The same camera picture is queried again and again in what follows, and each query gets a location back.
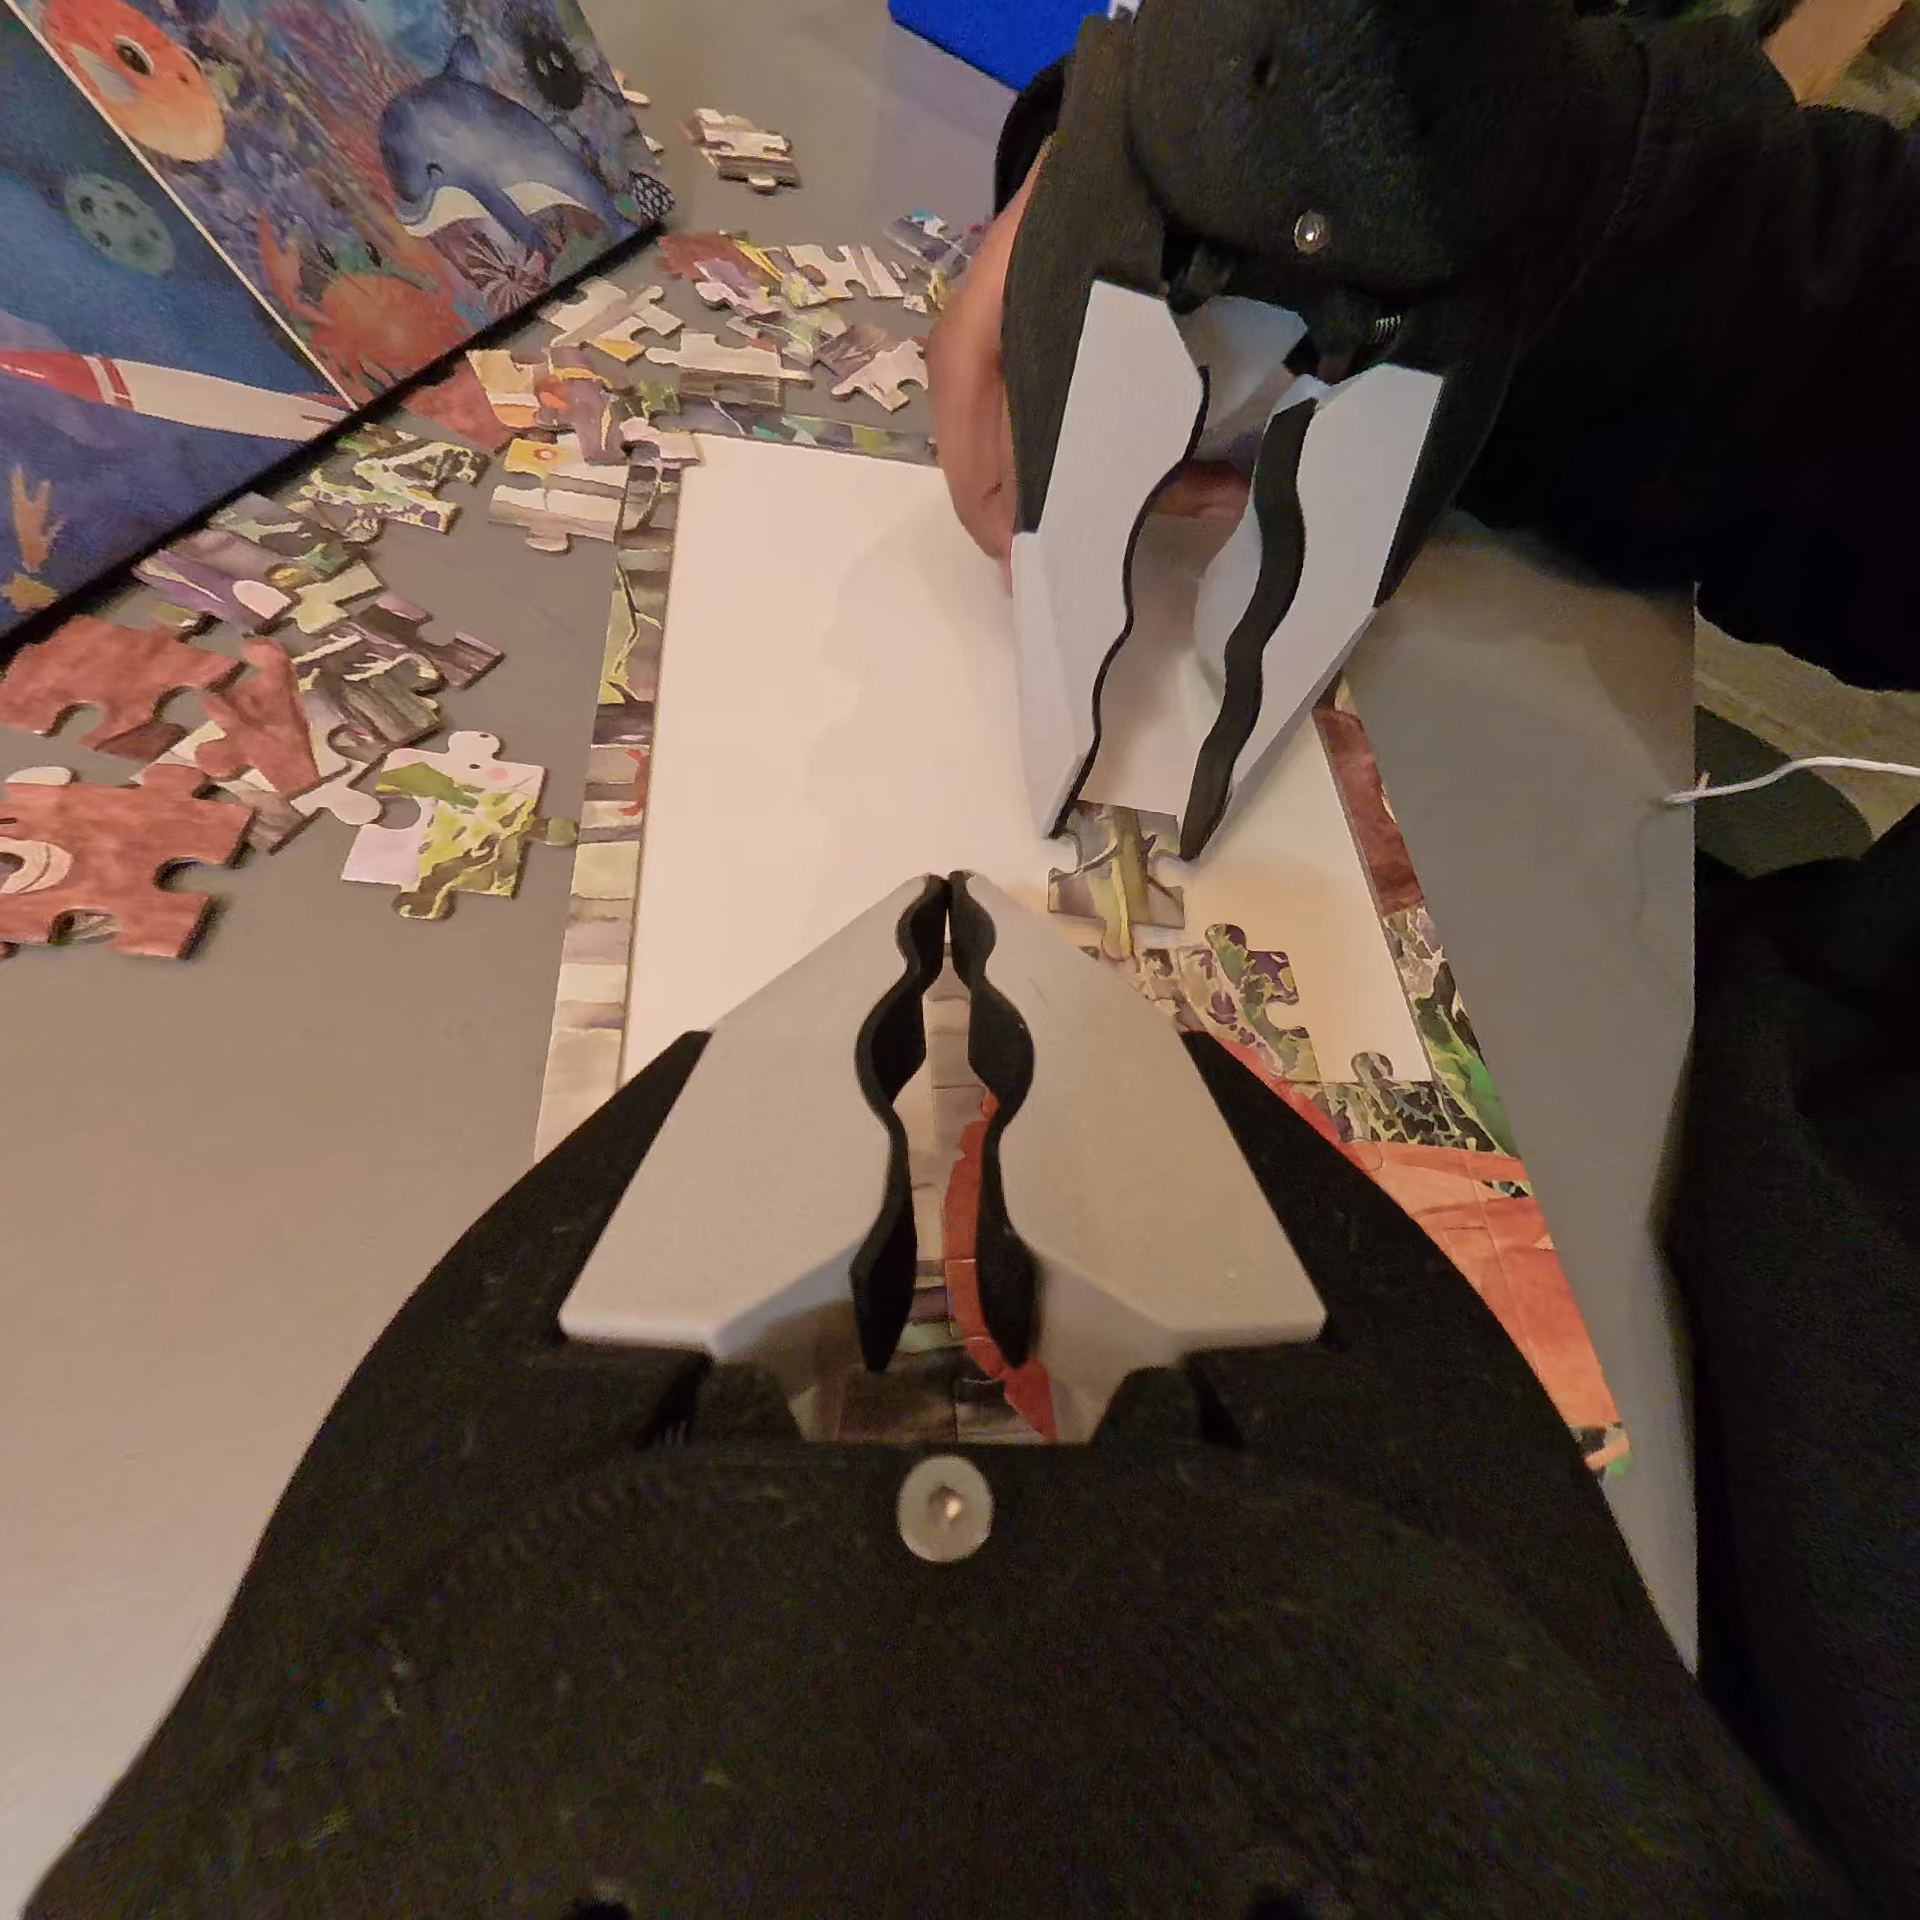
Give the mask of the illustrated puzzle box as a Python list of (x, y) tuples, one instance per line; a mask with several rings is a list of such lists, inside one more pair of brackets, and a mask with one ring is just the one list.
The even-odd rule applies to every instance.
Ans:
[(673, 207), (580, 4), (4, 2), (4, 634)]

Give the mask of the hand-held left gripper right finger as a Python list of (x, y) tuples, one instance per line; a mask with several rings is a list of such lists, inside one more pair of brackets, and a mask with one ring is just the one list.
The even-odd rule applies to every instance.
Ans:
[(1315, 1343), (1329, 1311), (1177, 1024), (979, 874), (950, 877), (968, 1057), (992, 1092), (976, 1297), (1093, 1439), (1128, 1376)]

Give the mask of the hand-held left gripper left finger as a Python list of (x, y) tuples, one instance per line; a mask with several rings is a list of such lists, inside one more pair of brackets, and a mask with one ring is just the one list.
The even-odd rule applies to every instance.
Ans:
[(921, 1250), (899, 1098), (926, 1063), (950, 885), (901, 883), (705, 1033), (560, 1311), (592, 1348), (758, 1367), (804, 1436), (861, 1436)]

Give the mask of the person's right hand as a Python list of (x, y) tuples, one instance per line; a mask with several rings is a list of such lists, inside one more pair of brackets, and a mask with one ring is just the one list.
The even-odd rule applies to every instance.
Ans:
[(1018, 469), (1002, 370), (1003, 283), (1051, 143), (982, 233), (926, 346), (930, 439), (956, 517), (1012, 581)]

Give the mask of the puzzle tray with printed frame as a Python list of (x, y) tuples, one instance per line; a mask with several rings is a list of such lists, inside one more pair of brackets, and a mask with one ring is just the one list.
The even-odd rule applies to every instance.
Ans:
[[(641, 469), (654, 512), (618, 557), (537, 1153), (897, 883), (974, 868), (1046, 909), (1072, 864), (1027, 802), (1012, 605), (940, 474), (771, 439), (693, 449), (678, 488)], [(1118, 759), (1085, 800), (1187, 802), (1208, 693), (1193, 597), (1226, 538), (1148, 520), (1105, 723)], [(1157, 868), (1185, 887), (1176, 935), (1226, 921), (1284, 951), (1322, 1066), (1378, 1050), (1427, 1067), (1388, 916), (1421, 908), (1461, 988), (1344, 687), (1197, 866)]]

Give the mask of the pile of puzzle pieces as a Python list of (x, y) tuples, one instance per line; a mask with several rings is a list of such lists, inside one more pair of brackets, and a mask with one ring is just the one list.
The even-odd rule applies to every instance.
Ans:
[(484, 458), (458, 441), (360, 426), (334, 458), (340, 508), (293, 508), (243, 573), (201, 560), (201, 522), (297, 449), (334, 436), (347, 403), (210, 242), (145, 179), (28, 37), (4, 53), (4, 636), (134, 568), (178, 624), (60, 620), (4, 652), (4, 727), (52, 735), (92, 712), (92, 752), (141, 759), (129, 784), (64, 770), (4, 781), (4, 951), (113, 927), (122, 953), (180, 959), (210, 900), (171, 892), (190, 863), (232, 864), (253, 812), (201, 763), (253, 773), (288, 800), (379, 802), (364, 769), (315, 761), (296, 661), (274, 631), (320, 615), (360, 563), (362, 531), (443, 522), (441, 488)]

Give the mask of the blue bin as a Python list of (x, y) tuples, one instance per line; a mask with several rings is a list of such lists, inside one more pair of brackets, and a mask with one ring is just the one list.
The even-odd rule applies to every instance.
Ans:
[(1083, 21), (1131, 15), (1136, 2), (889, 2), (888, 12), (974, 71), (1022, 90), (1069, 56)]

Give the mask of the green branch jigsaw piece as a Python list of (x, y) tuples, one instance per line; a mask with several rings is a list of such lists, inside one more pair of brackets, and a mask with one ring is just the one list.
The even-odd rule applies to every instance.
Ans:
[(1179, 855), (1176, 813), (1080, 800), (1066, 835), (1072, 840), (1072, 864), (1050, 872), (1046, 912), (1096, 928), (1093, 959), (1128, 967), (1145, 947), (1185, 930), (1185, 887), (1164, 881), (1157, 868)]

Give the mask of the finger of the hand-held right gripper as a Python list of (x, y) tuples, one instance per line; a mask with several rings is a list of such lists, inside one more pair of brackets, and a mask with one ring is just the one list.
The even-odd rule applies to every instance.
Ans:
[(1373, 620), (1445, 380), (1373, 367), (1296, 377), (1264, 426), (1245, 508), (1193, 601), (1216, 696), (1181, 816), (1185, 863), (1312, 708)]
[(1133, 629), (1145, 512), (1187, 464), (1209, 383), (1162, 298), (1096, 279), (1037, 528), (1012, 543), (1014, 663), (1028, 807), (1066, 828), (1100, 740), (1100, 690)]

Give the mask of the person's right forearm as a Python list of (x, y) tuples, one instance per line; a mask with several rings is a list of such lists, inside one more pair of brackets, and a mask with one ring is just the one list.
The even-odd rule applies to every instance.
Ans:
[(1915, 132), (1733, 21), (1634, 21), (1618, 217), (1459, 505), (1724, 634), (1918, 688)]

